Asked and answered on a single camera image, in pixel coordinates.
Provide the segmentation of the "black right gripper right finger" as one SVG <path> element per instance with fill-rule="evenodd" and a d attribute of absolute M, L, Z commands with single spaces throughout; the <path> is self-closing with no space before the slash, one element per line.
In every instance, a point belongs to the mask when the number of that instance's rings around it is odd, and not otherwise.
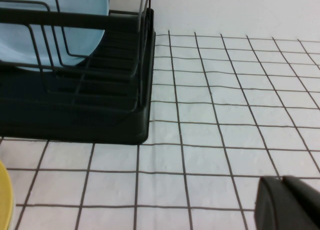
<path fill-rule="evenodd" d="M 284 176 L 282 182 L 320 229 L 320 192 L 294 176 Z"/>

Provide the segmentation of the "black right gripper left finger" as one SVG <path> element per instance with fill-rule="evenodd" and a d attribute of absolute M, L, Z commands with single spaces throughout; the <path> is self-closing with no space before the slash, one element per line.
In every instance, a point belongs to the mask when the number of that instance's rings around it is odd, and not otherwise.
<path fill-rule="evenodd" d="M 274 178 L 260 178 L 254 219 L 258 230 L 302 230 L 303 210 L 284 184 Z"/>

